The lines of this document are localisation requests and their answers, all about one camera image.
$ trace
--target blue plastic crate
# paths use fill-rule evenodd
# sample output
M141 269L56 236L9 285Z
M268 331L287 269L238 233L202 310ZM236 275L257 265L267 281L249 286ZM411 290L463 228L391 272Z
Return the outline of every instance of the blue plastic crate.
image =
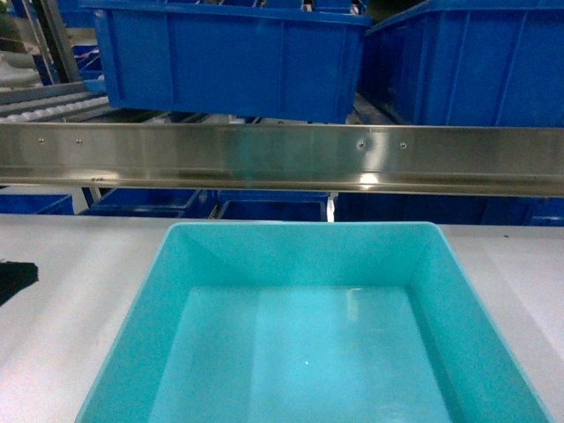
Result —
M314 0L314 11L327 11L332 13L350 13L353 7L351 0ZM368 1L355 4L359 14L365 12Z
M403 122L564 126L564 2L429 0L375 26L360 93Z
M98 46L76 45L72 47L72 52L83 80L98 79L102 75Z
M326 222L327 206L322 201L229 200L218 219Z
M553 421L430 224L171 227L77 422Z
M104 79L85 79L85 87L88 91L93 93L105 93L106 81Z
M120 218L184 218L184 211L165 208L127 208L127 207L91 207L80 213L82 216L107 216Z
M215 192L206 189L116 188L83 214L205 219L216 203Z
M264 7L272 9L301 9L302 6L301 0L266 0L264 5Z
M149 0L82 5L96 10L113 106L341 123L353 111L370 17Z
M57 0L64 23L69 28L92 28L93 13L83 9L78 0Z
M12 16L19 18L27 18L26 9L22 4L22 0L11 0L13 5ZM78 5L78 0L57 0L59 11L63 17L64 24L69 28L92 28L93 13L92 11L82 9Z
M166 207L184 209L193 201L196 189L115 188L95 205L121 207Z
M72 196L51 194L2 194L0 213L72 215Z
M528 197L339 194L336 221L429 221L450 225L564 226L564 200Z
M220 189L218 191L219 205L226 201L321 201L327 205L329 193L317 191L276 191L260 189Z

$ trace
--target storage rack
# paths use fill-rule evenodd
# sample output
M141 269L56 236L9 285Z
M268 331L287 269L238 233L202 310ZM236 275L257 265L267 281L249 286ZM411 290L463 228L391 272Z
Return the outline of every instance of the storage rack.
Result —
M59 73L76 80L56 1L33 5ZM81 82L2 94L0 117L60 105L69 93L96 97ZM3 123L0 184L564 197L563 129L381 125L361 98L357 109L359 124L210 124L99 101Z

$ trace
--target crate rim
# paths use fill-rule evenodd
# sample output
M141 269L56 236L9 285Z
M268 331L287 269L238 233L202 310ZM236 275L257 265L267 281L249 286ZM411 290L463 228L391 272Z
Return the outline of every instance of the crate rim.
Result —
M389 26L400 24L408 19L417 18L432 12L443 11L564 11L564 2L561 0L426 0L411 9L402 11L383 22L374 25L366 35L379 31Z
M146 188L133 188L133 187L117 187L117 188L112 188L110 191L108 191L106 194L104 194L104 196L102 196L102 198L99 201L101 201L103 198L109 197L112 193L114 193L117 190L120 189L138 189L138 190L143 190ZM175 190L175 189L185 189L185 188L171 188L170 190ZM128 209L128 210L159 210L159 209L169 209L169 210L187 210L189 209L193 203L197 200L197 198L200 196L200 194L202 194L205 191L209 191L208 189L192 189L192 188L186 188L186 190L190 190L190 191L194 191L192 192L192 194L190 195L189 199L186 201L186 203L182 204L182 205L152 205L152 204L143 204L143 205L131 205L131 204L126 204L126 205L116 205L116 204L98 204L98 202L96 202L96 205L94 205L93 207L97 208L97 209Z
M261 19L318 22L322 24L347 24L370 27L372 17L344 13L308 12L294 9L268 9L216 4L171 4L130 0L82 0L80 6L88 9L147 11L174 14L223 15L225 17L250 17Z

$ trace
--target stainless steel rail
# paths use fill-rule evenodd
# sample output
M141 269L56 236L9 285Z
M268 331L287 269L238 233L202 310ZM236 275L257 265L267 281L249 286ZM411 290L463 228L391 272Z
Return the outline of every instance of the stainless steel rail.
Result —
M59 84L30 88L27 90L17 90L0 94L0 106L20 103L22 101L35 101L49 99L63 95L76 93L87 93L86 87L82 82L72 84Z
M564 197L564 130L5 124L0 183Z
M62 83L82 80L56 0L31 0Z

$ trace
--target metal frame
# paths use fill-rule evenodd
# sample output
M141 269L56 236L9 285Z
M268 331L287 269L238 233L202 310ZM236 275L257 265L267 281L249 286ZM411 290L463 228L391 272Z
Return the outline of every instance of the metal frame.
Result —
M82 80L56 0L31 0L31 2L53 58L59 81L68 83Z
M51 58L48 51L48 45L47 42L45 41L45 37L43 36L43 32L41 30L39 21L34 18L29 18L33 16L31 12L33 5L28 2L29 0L22 1L28 19L17 19L13 17L3 16L0 17L0 21L2 21L2 25L6 25L7 22L4 20L10 19L11 22L13 22L16 25L16 27L19 29L19 36L22 37L21 40L22 52L25 51L25 47L23 46L23 41L34 42L37 45L37 49L39 49L41 55L41 61L46 72L45 76L48 78L49 82L53 84L56 81L56 79L54 78L53 73L51 72L50 69ZM27 36L27 32L28 32L27 30L31 31L31 36Z
M564 130L5 124L0 183L564 197Z
M86 86L83 82L72 84L58 84L29 88L27 90L16 90L0 94L0 106L22 101L43 100L51 97L70 95L76 93L86 93Z

